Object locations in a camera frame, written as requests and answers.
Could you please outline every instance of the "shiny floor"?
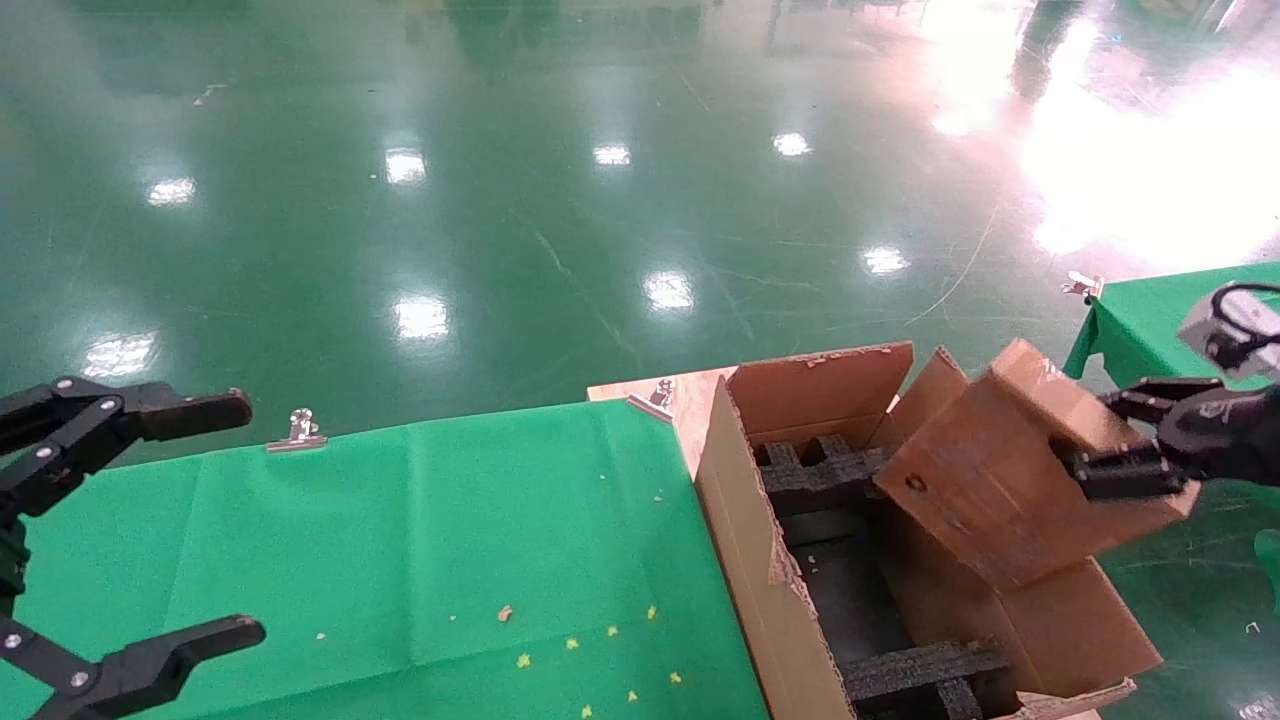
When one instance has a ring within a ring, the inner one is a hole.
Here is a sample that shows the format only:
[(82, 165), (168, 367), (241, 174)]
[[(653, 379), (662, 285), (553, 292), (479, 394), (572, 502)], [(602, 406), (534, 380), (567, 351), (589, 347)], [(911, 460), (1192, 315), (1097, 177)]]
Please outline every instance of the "shiny floor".
[(1068, 270), (1275, 256), (1277, 128), (1277, 0), (9, 0), (0, 386), (255, 398), (137, 460), (901, 338), (1062, 359)]

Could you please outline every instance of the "metal binder clip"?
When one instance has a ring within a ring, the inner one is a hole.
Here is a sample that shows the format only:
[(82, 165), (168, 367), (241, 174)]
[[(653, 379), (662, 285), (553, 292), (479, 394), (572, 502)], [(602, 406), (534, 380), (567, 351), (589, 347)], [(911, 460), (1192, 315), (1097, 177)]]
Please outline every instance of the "metal binder clip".
[(1085, 305), (1093, 305), (1094, 300), (1102, 297), (1102, 288), (1107, 284), (1107, 281), (1102, 275), (1093, 275), (1091, 278), (1075, 270), (1068, 273), (1066, 279), (1070, 282), (1062, 283), (1062, 292), (1083, 296)]
[(293, 452), (324, 447), (329, 438), (320, 434), (320, 425), (312, 419), (311, 410), (298, 407), (289, 414), (289, 437), (266, 443), (268, 452)]
[(671, 398), (675, 395), (676, 383), (671, 378), (663, 378), (658, 380), (658, 386), (653, 388), (653, 393), (649, 395), (648, 400), (632, 392), (627, 396), (627, 402), (664, 423), (671, 423), (675, 420), (675, 415), (671, 414)]

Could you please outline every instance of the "cardboard box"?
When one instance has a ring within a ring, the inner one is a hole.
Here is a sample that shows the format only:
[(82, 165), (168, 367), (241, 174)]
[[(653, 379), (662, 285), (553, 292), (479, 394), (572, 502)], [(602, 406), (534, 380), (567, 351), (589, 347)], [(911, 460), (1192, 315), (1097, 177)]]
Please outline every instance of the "cardboard box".
[[(851, 448), (910, 442), (969, 388), (940, 348), (895, 404), (911, 364), (910, 343), (896, 343), (748, 364), (716, 388), (698, 491), (774, 720), (855, 712), (837, 669), (847, 647), (828, 643), (832, 612), (824, 605), (819, 616), (809, 592), (819, 575), (806, 580), (788, 551), (753, 450), (824, 434)], [(872, 505), (876, 555), (910, 642), (986, 641), (1007, 660), (975, 688), (987, 717), (1083, 712), (1124, 697), (1130, 675), (1160, 662), (1092, 557), (1002, 594), (893, 503)]]
[(1089, 502), (1055, 454), (1140, 439), (1019, 340), (902, 445), (876, 484), (988, 583), (1012, 589), (1190, 514), (1199, 483), (1167, 498)]

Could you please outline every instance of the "robotic arm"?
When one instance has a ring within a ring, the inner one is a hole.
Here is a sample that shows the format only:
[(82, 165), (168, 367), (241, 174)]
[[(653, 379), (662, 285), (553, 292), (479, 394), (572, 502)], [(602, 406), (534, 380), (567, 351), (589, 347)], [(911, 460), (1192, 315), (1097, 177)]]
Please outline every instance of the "robotic arm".
[[(1233, 379), (1280, 379), (1280, 315), (1248, 291), (1280, 286), (1219, 288), (1193, 307), (1179, 337)], [(1089, 500), (1172, 495), (1188, 480), (1219, 478), (1280, 486), (1280, 386), (1240, 392), (1219, 378), (1143, 378), (1100, 400), (1125, 419), (1155, 425), (1156, 437), (1069, 459)]]
[(165, 383), (108, 387), (82, 378), (0, 398), (0, 660), (49, 685), (32, 720), (106, 720), (177, 698), (200, 662), (261, 643), (266, 630), (233, 615), (128, 644), (90, 662), (13, 619), (31, 560), (20, 516), (38, 518), (134, 441), (165, 441), (244, 425), (237, 389), (184, 397)]

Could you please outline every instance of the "green tablecloth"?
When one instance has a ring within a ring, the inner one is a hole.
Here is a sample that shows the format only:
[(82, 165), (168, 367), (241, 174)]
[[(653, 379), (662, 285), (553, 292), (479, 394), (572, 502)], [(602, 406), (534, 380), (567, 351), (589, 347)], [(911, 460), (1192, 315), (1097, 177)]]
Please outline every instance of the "green tablecloth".
[[(29, 544), (17, 618), (83, 656), (266, 625), (148, 717), (768, 716), (675, 434), (623, 401), (111, 470)], [(0, 665), (0, 719), (45, 696)]]
[[(1144, 375), (1221, 375), (1178, 338), (1178, 328), (1198, 300), (1230, 281), (1280, 283), (1280, 264), (1108, 284), (1064, 372), (1079, 378), (1088, 356), (1101, 352), (1120, 387)], [(1266, 380), (1231, 384), (1252, 388)], [(1105, 720), (1274, 715), (1280, 621), (1266, 569), (1254, 556), (1254, 538), (1274, 528), (1280, 528), (1280, 493), (1219, 480), (1204, 486), (1187, 521), (1098, 559), (1165, 656), (1164, 665), (1138, 678), (1137, 693), (1103, 708)]]
[[(1178, 340), (1178, 328), (1197, 301), (1231, 281), (1280, 283), (1280, 263), (1107, 284), (1093, 302), (1062, 372), (1078, 379), (1089, 355), (1101, 352), (1107, 374), (1120, 387), (1144, 375), (1220, 375), (1208, 360)], [(1280, 307), (1280, 296), (1260, 297)], [(1231, 384), (1247, 389), (1265, 380)]]

